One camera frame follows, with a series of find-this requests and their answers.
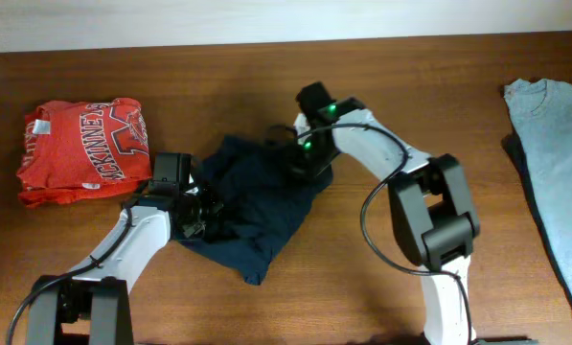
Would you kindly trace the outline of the navy blue shorts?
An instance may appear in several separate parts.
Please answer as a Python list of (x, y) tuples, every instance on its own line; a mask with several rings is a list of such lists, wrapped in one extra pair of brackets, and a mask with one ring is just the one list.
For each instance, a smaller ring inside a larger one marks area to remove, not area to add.
[(330, 167), (311, 180), (299, 179), (286, 170), (285, 158), (282, 148), (226, 136), (202, 161), (200, 172), (223, 207), (205, 222), (200, 237), (174, 238), (235, 269), (245, 283), (260, 285), (272, 261), (304, 223), (313, 201), (333, 180)]

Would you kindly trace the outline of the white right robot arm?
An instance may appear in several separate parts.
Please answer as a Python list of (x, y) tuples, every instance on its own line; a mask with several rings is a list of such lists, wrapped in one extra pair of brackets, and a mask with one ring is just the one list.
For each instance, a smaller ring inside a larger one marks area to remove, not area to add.
[[(289, 171), (312, 180), (344, 153), (371, 172), (378, 184), (361, 206), (361, 231), (382, 261), (420, 277), (424, 341), (476, 343), (468, 276), (480, 221), (461, 164), (450, 154), (433, 156), (407, 144), (360, 100), (338, 101), (320, 81), (303, 87), (296, 102)], [(390, 260), (369, 234), (367, 213), (381, 191), (388, 194), (394, 237), (409, 267)]]

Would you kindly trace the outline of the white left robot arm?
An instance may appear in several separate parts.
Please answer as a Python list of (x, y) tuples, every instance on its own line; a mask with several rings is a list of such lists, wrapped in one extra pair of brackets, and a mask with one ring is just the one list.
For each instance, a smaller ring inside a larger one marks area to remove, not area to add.
[(201, 239), (213, 213), (199, 170), (190, 154), (157, 154), (152, 179), (123, 203), (101, 243), (68, 272), (34, 283), (13, 317), (28, 315), (27, 343), (133, 343), (131, 289), (167, 243)]

